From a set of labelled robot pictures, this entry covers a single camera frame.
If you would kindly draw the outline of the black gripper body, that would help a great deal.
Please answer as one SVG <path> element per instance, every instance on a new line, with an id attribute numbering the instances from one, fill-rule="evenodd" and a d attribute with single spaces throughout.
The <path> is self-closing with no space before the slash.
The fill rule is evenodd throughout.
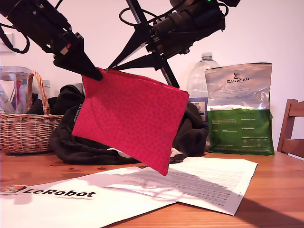
<path id="1" fill-rule="evenodd" d="M 136 0 L 128 0 L 127 4 L 136 20 L 135 24 L 131 24 L 134 29 L 142 29 L 149 31 L 151 40 L 145 44 L 148 55 L 153 55 L 161 61 L 160 69 L 165 77 L 166 82 L 176 88 L 179 88 L 177 79 L 175 78 L 168 59 L 176 54 L 187 54 L 192 43 L 189 41 L 190 35 L 186 32 L 179 32 L 177 29 L 186 25 L 186 21 L 190 16 L 186 13 L 186 8 L 193 3 L 191 0 L 172 0 L 172 9 L 162 15 L 153 15 L 151 20 L 145 16 L 146 10 L 142 9 Z"/>
<path id="2" fill-rule="evenodd" d="M 47 53 L 58 54 L 68 43 L 80 38 L 47 0 L 8 0 L 7 19 Z"/>

